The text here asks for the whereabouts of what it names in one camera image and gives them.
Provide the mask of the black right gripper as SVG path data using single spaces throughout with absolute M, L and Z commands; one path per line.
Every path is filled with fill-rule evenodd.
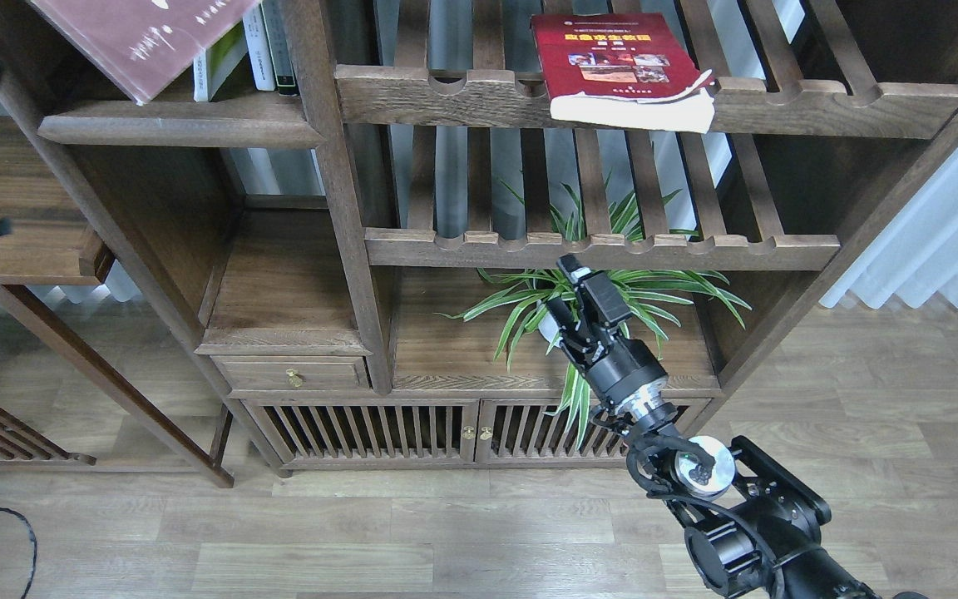
M 662 398 L 668 372 L 649 348 L 620 326 L 632 317 L 620 289 L 604 270 L 586 268 L 574 254 L 556 261 L 577 302 L 576 318 L 561 297 L 545 307 L 563 327 L 563 352 L 590 385 L 600 406 L 616 417 L 668 417 Z

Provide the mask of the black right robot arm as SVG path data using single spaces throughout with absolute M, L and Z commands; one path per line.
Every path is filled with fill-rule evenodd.
M 575 309 L 549 300 L 542 333 L 596 395 L 590 421 L 623 439 L 631 477 L 684 528 L 704 585 L 726 598 L 755 589 L 772 598 L 874 597 L 822 548 L 828 504 L 748 438 L 724 446 L 678 431 L 676 406 L 662 395 L 668 373 L 620 328 L 631 312 L 608 274 L 573 255 L 558 265 Z

